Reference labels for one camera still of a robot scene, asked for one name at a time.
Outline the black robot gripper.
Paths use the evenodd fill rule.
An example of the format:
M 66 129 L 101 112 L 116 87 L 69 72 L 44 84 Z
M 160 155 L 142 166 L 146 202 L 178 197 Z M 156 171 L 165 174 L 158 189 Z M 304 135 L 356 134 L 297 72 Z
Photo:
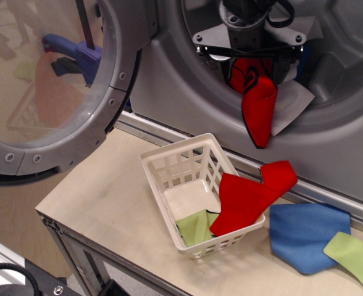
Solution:
M 232 57 L 274 58 L 283 52 L 302 52 L 305 35 L 289 30 L 295 10 L 288 1 L 220 1 L 221 24 L 192 37 L 197 52 L 213 59 L 214 76 L 225 84 L 231 77 Z M 273 82 L 282 84 L 297 76 L 298 61 L 273 60 Z

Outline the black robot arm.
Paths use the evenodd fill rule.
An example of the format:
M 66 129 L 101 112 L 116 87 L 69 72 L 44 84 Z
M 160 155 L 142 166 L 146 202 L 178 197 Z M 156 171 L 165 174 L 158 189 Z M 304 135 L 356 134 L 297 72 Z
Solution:
M 294 8 L 289 1 L 220 1 L 220 25 L 197 32 L 192 41 L 199 55 L 269 59 L 272 80 L 284 82 L 290 65 L 301 59 L 306 35 L 290 28 Z

